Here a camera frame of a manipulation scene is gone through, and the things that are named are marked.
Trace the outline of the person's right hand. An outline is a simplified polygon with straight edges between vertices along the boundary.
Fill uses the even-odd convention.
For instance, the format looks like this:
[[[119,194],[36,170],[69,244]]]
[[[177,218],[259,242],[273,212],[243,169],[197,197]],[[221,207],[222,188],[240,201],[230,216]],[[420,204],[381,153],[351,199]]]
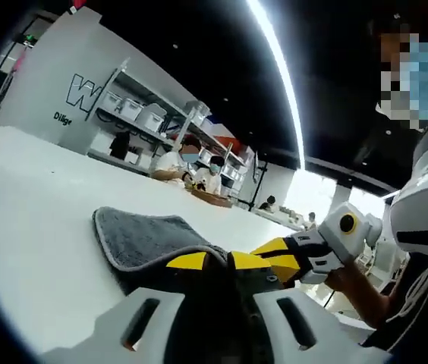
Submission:
[[[353,293],[365,282],[365,276],[355,262],[350,262],[329,273],[325,285],[336,292]]]

